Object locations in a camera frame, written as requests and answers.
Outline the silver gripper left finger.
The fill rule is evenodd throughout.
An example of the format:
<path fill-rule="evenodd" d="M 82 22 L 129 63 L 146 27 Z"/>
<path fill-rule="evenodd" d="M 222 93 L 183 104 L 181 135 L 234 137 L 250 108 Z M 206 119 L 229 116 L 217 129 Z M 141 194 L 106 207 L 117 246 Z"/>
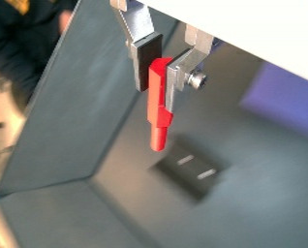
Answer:
<path fill-rule="evenodd" d="M 162 56 L 163 35 L 155 31 L 151 11 L 138 0 L 110 0 L 126 34 L 126 45 L 134 62 L 137 89 L 150 87 L 150 66 Z"/>

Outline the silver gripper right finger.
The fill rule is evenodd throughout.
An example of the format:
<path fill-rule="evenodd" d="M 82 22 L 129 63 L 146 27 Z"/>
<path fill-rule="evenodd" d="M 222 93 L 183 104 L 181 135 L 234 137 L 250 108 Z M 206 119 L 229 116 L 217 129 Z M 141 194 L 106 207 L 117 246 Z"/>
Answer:
<path fill-rule="evenodd" d="M 177 92 L 183 91 L 187 85 L 202 89 L 207 75 L 202 72 L 201 64 L 213 48 L 214 36 L 195 28 L 191 24 L 186 29 L 186 43 L 191 46 L 166 67 L 166 108 L 174 111 Z"/>

